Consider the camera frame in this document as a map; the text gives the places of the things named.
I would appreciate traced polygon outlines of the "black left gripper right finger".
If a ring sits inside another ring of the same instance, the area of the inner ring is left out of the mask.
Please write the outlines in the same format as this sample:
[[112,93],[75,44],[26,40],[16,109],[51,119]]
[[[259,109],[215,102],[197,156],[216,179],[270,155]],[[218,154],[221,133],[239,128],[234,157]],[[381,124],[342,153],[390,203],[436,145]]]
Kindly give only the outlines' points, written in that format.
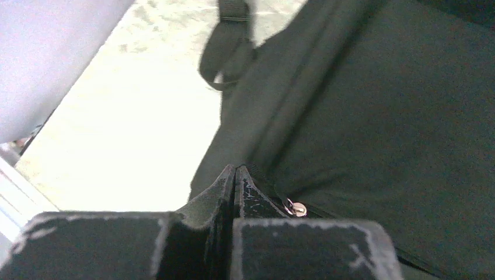
[[290,218],[236,170],[231,279],[402,279],[391,238],[372,221]]

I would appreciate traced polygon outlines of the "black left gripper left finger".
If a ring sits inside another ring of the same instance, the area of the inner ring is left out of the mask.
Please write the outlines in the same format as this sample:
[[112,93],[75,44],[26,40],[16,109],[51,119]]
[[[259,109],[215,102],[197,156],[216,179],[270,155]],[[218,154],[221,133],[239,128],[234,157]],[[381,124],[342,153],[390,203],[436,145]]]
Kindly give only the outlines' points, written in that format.
[[226,279],[235,168],[173,212],[44,212],[22,229],[2,279]]

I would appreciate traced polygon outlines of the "black student backpack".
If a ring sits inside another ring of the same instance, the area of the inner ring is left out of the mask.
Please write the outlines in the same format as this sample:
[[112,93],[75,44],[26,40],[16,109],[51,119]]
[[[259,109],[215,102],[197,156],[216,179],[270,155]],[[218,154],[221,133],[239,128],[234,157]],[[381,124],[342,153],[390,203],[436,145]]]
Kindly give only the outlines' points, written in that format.
[[381,224],[408,264],[494,278],[494,2],[308,1],[260,47],[219,1],[200,74],[221,123],[191,182],[252,164],[264,192]]

